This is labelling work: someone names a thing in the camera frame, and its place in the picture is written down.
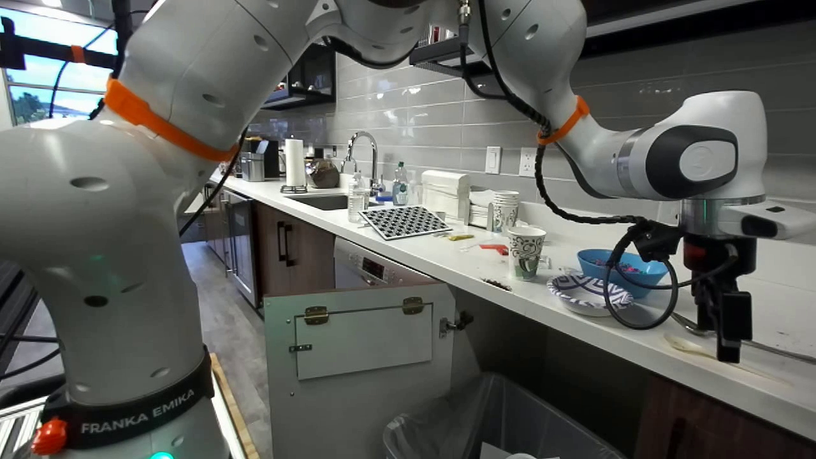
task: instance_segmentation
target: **trash bin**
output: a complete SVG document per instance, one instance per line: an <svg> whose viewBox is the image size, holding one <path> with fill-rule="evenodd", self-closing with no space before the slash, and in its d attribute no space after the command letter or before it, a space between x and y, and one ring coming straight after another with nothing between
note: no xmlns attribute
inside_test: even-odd
<svg viewBox="0 0 816 459"><path fill-rule="evenodd" d="M484 375L416 414L392 419L385 426L383 444L388 459L495 459L513 455L621 459L583 426L499 375Z"/></svg>

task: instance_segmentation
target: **kitchen counter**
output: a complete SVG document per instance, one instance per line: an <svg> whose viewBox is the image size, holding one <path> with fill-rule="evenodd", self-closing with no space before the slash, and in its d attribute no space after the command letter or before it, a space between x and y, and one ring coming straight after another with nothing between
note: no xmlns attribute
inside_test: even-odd
<svg viewBox="0 0 816 459"><path fill-rule="evenodd" d="M323 213L283 196L281 182L250 185L226 178L226 190L816 442L816 365L809 359L744 344L742 363L723 365L712 358L714 339L697 339L674 321L652 333L629 333L611 319L577 316L547 286L556 270L542 273L538 282L517 282L503 256L482 250L480 245L484 243L505 243L493 233L468 229L473 238L461 243L448 243L447 238L385 243L369 227L351 226L346 209ZM556 269L577 269L574 252L578 249L610 249L621 233L621 227L574 227L547 219L538 205L526 205L523 214L547 229L546 252ZM693 310L689 291L681 294L681 310Z"/></svg>

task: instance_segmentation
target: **window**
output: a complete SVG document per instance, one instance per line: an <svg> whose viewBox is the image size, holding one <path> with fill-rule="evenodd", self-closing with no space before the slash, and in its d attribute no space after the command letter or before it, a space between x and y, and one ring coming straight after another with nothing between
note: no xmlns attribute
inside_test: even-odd
<svg viewBox="0 0 816 459"><path fill-rule="evenodd" d="M26 14L0 9L0 15L16 22L18 36L63 45L63 46L85 46L96 38L104 27L91 22L79 22L77 15L63 14ZM91 51L114 53L114 31L106 31ZM48 118L51 89L58 78L62 62L26 57L26 73L4 69L4 89L9 101L13 122L32 122ZM104 92L104 83L110 69L68 65L62 74L58 92L54 101L54 118L86 121L96 108Z"/></svg>

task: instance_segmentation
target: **sink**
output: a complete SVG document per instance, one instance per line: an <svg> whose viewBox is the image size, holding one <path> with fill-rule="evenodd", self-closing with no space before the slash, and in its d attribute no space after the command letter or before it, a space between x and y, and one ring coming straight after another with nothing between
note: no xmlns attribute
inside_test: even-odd
<svg viewBox="0 0 816 459"><path fill-rule="evenodd" d="M300 203L314 209L346 209L348 206L348 196L343 196L343 194L297 194L297 196L287 196L287 199Z"/></svg>

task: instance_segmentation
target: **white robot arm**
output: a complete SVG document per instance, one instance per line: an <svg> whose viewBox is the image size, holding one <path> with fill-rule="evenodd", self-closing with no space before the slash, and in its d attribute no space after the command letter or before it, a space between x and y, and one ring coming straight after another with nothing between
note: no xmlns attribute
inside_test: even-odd
<svg viewBox="0 0 816 459"><path fill-rule="evenodd" d="M482 19L482 2L461 6ZM44 414L32 450L18 458L226 458L206 404L195 288L175 214L213 164L235 155L239 131L308 45L331 38L369 66L392 65L430 22L459 23L461 6L161 0L130 38L96 121L0 134L0 257L37 283L65 367L63 394ZM489 42L472 29L473 50L551 121L587 191L691 199L686 226L712 250L722 238L742 245L756 233L742 214L773 222L776 236L796 227L762 206L764 113L754 94L693 98L652 127L611 134L569 84L587 29L580 2L484 6ZM702 169L709 155L718 159L714 173ZM742 319L740 306L726 344L744 337Z"/></svg>

